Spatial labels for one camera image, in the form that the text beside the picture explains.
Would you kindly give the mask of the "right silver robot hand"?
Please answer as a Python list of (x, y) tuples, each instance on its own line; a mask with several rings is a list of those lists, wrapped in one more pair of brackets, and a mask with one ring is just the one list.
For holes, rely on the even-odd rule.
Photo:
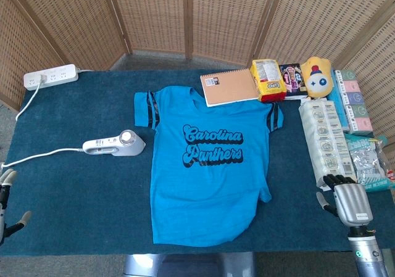
[(321, 192), (316, 193), (321, 208), (338, 217), (347, 227), (367, 226), (373, 220), (365, 187), (351, 177), (325, 175), (324, 183), (333, 192), (335, 206), (328, 203)]

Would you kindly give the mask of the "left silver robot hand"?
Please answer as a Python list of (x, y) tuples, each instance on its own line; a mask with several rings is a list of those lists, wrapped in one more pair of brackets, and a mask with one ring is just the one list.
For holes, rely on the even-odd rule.
[(16, 224), (11, 226), (7, 226), (6, 224), (6, 209), (10, 189), (16, 177), (17, 172), (13, 169), (8, 169), (1, 175), (1, 245), (4, 244), (5, 238), (9, 238), (14, 233), (26, 227), (31, 218), (31, 211), (27, 211)]

